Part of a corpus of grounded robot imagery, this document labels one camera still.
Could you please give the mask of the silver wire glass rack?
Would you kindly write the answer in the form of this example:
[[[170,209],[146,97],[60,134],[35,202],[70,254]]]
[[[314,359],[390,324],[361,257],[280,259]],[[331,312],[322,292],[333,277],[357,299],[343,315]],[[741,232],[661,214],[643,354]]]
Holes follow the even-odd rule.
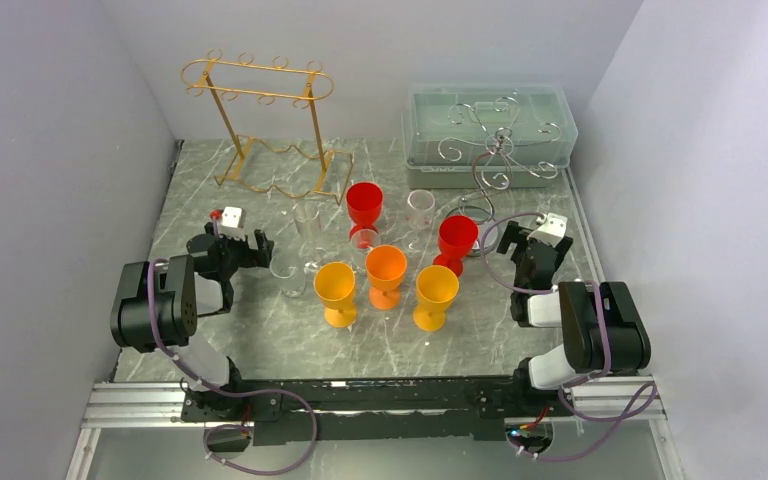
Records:
[[[510,112],[514,108],[519,108],[519,102],[512,96],[498,97],[492,102],[492,108],[497,113]],[[480,233],[489,233],[491,228],[488,223],[494,219],[496,214],[496,208],[491,197],[510,188],[514,166],[532,177],[547,180],[556,178],[560,169],[555,163],[549,161],[540,161],[536,167],[526,167],[514,158],[516,144],[513,139],[513,126],[519,117],[519,109],[507,126],[498,127],[494,131],[483,123],[477,109],[467,103],[456,103],[448,109],[447,115],[450,122],[454,125],[461,125],[467,117],[464,111],[477,121],[481,130],[486,134],[486,138],[483,142],[485,151],[470,163],[471,177],[476,184],[478,193],[462,195],[459,198],[457,211],[459,214],[467,216],[467,210],[475,208],[472,202],[477,198],[482,198],[486,207],[478,207],[478,210],[481,210],[484,216],[477,219],[475,223],[479,227]],[[502,161],[503,170],[497,174],[497,177],[501,177],[501,179],[497,183],[492,183],[486,179],[485,173],[479,170],[479,163],[483,161],[484,167],[488,167],[491,161],[495,159]]]

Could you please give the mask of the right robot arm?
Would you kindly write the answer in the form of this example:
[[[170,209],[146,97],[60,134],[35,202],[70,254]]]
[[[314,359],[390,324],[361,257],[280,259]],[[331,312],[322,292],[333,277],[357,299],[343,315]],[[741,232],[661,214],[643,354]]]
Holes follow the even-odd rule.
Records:
[[[550,216],[536,229],[510,220],[497,252],[514,251],[510,314],[524,328],[558,328],[561,343],[527,358],[516,373],[524,377],[511,388],[517,411],[534,415],[545,407],[550,391],[606,372],[648,367],[652,347],[631,292],[624,282],[554,282],[573,239],[567,220]]]

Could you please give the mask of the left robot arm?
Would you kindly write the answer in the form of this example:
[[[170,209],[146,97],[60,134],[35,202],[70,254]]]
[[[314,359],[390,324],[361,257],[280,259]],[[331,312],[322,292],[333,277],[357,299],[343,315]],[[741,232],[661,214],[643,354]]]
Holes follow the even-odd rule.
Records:
[[[207,224],[182,255],[124,265],[110,317],[118,346],[161,352],[190,390],[210,391],[208,407],[224,420],[245,411],[248,394],[236,385],[233,362],[198,331],[199,319],[231,310],[238,270],[270,264],[275,242],[259,229],[254,238],[251,246],[246,235],[235,238]]]

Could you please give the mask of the clear ribbed wine glass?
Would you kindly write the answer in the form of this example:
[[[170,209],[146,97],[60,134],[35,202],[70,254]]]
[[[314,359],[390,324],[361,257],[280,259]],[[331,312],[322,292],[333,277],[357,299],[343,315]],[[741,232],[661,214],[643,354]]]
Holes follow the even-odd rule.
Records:
[[[380,244],[379,234],[371,228],[355,231],[350,237],[350,255],[355,271],[366,274],[366,258]]]

